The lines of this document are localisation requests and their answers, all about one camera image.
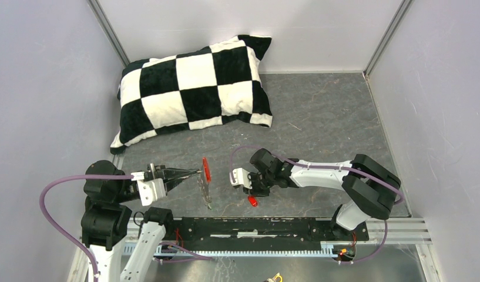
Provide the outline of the yellow carabiner with keys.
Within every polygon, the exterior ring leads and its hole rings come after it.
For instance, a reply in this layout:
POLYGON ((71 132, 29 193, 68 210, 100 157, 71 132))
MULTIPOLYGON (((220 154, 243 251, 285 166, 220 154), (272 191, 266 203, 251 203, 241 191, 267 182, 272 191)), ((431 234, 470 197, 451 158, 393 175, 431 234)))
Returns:
POLYGON ((275 276, 264 280, 264 282, 283 282, 283 277, 280 273, 277 273, 275 276))

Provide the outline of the aluminium corner post right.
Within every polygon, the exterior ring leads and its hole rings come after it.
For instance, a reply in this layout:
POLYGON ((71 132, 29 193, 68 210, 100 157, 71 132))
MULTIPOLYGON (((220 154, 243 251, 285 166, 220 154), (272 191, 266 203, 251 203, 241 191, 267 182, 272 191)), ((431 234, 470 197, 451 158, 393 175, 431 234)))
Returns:
POLYGON ((383 53, 385 52, 387 46, 391 42, 397 28, 401 24, 404 16, 407 14, 413 0, 402 0, 398 9, 396 10, 394 16, 392 17, 391 22, 388 24, 382 38, 380 39, 371 59, 369 60, 366 68, 363 71, 363 75, 366 79, 368 79, 377 66, 380 58, 382 57, 383 53))

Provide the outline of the aluminium corner post left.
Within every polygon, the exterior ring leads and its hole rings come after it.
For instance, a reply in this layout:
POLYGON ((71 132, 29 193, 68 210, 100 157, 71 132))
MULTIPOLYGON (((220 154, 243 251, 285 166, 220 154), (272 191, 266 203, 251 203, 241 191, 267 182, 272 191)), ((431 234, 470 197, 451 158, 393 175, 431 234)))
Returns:
POLYGON ((123 66, 127 66, 130 63, 129 57, 127 56, 113 26, 111 25, 108 16, 104 12, 100 1, 98 0, 87 0, 94 16, 96 17, 99 25, 103 29, 107 39, 112 45, 114 51, 116 52, 118 58, 122 62, 123 66))

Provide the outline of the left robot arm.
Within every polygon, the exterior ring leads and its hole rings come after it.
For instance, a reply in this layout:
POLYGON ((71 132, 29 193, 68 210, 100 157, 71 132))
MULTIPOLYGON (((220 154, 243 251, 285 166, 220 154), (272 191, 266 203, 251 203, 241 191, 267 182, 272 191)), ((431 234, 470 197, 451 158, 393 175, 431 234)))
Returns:
POLYGON ((207 162, 199 169, 167 168, 149 164, 144 171, 126 174, 112 162, 100 160, 86 171, 85 213, 81 220, 82 243, 91 257, 89 281, 143 281, 159 243, 174 235, 175 223, 169 209, 151 207, 181 182, 198 176, 207 186, 211 181, 207 162), (121 259, 127 227, 132 215, 125 202, 140 200, 143 214, 136 247, 125 267, 121 259))

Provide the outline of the black white checkered pillow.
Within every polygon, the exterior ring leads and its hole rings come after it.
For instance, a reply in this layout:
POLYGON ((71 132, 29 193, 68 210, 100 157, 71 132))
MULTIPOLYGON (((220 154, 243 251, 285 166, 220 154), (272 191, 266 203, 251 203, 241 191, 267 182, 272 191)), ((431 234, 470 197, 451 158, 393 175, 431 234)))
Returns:
POLYGON ((117 98, 114 155, 144 139, 239 120, 271 127, 273 114, 259 74, 269 36, 237 35, 198 51, 131 62, 117 98))

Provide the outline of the aluminium corner post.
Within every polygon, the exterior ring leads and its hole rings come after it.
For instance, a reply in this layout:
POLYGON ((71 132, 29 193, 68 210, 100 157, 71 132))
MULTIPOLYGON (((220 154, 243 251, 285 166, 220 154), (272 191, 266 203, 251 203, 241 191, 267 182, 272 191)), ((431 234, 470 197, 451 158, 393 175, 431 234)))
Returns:
POLYGON ((100 1, 98 0, 87 0, 94 16, 96 17, 99 25, 103 29, 107 39, 112 45, 114 51, 116 52, 118 58, 122 62, 123 66, 127 66, 130 63, 129 57, 127 56, 113 26, 111 25, 108 16, 104 12, 100 1))
POLYGON ((413 0, 402 0, 398 9, 396 10, 394 16, 392 17, 391 22, 388 24, 382 38, 380 39, 371 59, 369 60, 366 68, 363 71, 363 75, 366 79, 368 79, 377 66, 380 58, 382 57, 383 53, 385 52, 387 46, 391 42, 397 28, 401 24, 404 16, 407 14, 413 0))

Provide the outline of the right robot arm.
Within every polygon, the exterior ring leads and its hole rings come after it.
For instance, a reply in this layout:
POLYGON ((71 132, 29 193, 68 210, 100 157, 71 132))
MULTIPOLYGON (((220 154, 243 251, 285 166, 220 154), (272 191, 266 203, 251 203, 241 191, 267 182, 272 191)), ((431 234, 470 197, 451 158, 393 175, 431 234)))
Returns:
POLYGON ((314 163, 259 148, 250 164, 255 172, 230 168, 229 177, 233 187, 251 196, 267 197, 274 186, 344 191, 350 200, 337 209, 330 223, 330 233, 338 240, 346 239, 368 219, 388 220, 392 208, 404 199, 399 177, 364 154, 343 162, 314 163))

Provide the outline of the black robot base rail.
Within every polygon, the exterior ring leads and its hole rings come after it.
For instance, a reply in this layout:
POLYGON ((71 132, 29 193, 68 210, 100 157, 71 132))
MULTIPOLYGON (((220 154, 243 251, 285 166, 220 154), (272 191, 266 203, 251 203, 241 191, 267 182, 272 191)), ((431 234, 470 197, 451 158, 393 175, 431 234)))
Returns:
POLYGON ((353 231, 334 220, 315 217, 173 217, 171 210, 151 207, 139 223, 157 220, 166 228, 165 242, 174 242, 194 252, 320 251, 322 244, 367 241, 365 223, 353 231))

